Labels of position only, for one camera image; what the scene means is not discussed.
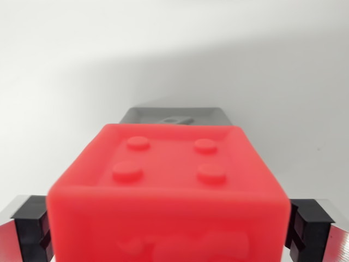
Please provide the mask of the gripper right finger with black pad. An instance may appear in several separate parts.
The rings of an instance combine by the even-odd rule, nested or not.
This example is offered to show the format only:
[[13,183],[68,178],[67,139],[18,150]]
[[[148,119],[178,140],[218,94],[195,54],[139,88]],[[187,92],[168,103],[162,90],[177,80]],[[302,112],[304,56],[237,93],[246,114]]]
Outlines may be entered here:
[[348,219],[326,199],[291,199],[285,247],[292,261],[348,261]]

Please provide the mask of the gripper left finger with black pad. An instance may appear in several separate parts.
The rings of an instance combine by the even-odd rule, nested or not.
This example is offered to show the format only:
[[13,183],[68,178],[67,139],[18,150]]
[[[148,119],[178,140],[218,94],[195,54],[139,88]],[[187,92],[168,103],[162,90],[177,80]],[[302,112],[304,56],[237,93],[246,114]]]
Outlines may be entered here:
[[44,195],[18,195],[1,211],[1,261],[51,261]]

